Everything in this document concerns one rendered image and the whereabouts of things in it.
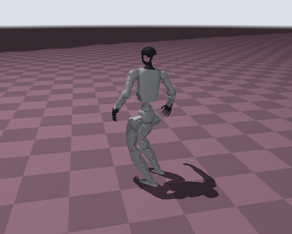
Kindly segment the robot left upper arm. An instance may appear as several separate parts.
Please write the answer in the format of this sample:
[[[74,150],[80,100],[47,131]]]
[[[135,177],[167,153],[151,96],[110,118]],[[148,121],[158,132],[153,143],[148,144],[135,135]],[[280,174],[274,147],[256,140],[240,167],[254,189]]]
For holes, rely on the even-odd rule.
[[[139,69],[137,70],[131,70],[127,74],[127,80],[125,84],[125,93],[123,95],[123,98],[129,99],[131,97],[131,89],[133,87],[135,78],[137,78],[139,75]]]

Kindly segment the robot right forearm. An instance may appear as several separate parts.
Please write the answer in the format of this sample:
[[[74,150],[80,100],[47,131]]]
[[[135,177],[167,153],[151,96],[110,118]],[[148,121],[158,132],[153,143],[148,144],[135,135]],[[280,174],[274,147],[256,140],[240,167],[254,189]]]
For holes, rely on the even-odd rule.
[[[176,97],[176,93],[171,97],[168,96],[167,106],[171,107],[171,105],[174,103],[175,97]]]

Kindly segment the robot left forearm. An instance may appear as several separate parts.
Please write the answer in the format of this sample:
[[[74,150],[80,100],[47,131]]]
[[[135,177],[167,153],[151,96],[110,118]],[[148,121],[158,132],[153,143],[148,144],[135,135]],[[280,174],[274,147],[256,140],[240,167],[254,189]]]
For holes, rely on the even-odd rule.
[[[121,93],[119,100],[116,102],[116,104],[113,106],[113,109],[120,109],[122,108],[123,104],[126,102],[126,98],[123,98],[125,91],[123,90],[123,92]]]

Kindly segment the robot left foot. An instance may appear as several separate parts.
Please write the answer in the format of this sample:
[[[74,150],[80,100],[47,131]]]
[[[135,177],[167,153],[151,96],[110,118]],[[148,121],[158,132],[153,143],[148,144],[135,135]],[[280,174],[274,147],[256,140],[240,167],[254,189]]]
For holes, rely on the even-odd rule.
[[[141,183],[144,183],[144,184],[147,184],[147,185],[150,185],[150,186],[153,186],[153,187],[157,187],[158,186],[158,183],[157,182],[154,182],[153,181],[153,184],[152,183],[150,183],[147,179],[139,179],[139,181],[141,182]]]

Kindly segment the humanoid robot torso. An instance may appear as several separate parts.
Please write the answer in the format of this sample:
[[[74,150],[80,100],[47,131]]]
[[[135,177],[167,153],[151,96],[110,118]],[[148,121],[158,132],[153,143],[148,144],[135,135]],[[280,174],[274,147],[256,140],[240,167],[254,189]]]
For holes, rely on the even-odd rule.
[[[144,66],[145,67],[145,66]],[[149,70],[140,66],[139,75],[135,78],[135,92],[138,101],[141,103],[142,109],[138,111],[138,115],[143,117],[142,124],[150,124],[155,121],[155,111],[151,109],[149,102],[155,102],[160,87],[161,73],[159,69]]]

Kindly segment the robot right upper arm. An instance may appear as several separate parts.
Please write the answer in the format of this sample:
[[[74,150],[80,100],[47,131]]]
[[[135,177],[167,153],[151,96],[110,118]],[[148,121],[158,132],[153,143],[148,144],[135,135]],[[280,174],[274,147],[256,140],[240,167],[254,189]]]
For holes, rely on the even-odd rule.
[[[167,90],[167,95],[169,97],[173,96],[176,93],[176,91],[174,90],[174,88],[172,86],[172,83],[168,78],[167,73],[165,71],[160,71],[160,73],[161,73],[160,79],[162,80],[164,86],[168,89]]]

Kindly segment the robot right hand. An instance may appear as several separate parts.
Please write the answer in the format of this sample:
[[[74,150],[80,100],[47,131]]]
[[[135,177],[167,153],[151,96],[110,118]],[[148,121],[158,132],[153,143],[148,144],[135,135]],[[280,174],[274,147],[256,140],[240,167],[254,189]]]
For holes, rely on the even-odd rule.
[[[173,105],[173,104],[172,104],[172,105]],[[167,112],[167,113],[166,113],[166,115],[167,115],[168,112],[169,112],[169,114],[170,114],[170,112],[171,112],[171,108],[172,108],[172,105],[171,105],[171,107],[169,107],[169,106],[167,106],[167,105],[164,105],[163,107],[161,107],[161,109],[163,109],[164,107],[165,107],[164,110],[166,109],[166,111],[164,112],[164,110],[163,110],[162,113],[164,112],[164,114],[165,114],[165,113]],[[163,115],[164,115],[164,114],[163,114]],[[169,114],[168,114],[168,116],[169,116]],[[166,116],[166,115],[165,115],[165,116]]]

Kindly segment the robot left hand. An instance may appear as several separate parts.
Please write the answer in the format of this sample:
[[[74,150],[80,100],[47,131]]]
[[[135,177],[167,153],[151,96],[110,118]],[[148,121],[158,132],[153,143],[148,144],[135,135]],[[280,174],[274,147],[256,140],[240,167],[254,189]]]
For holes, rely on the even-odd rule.
[[[115,116],[116,116],[116,113],[118,113],[119,109],[115,109],[115,110],[112,109],[112,110],[113,110],[112,111],[112,118],[113,118],[114,121],[117,121],[117,119],[116,119],[117,117],[115,117]]]

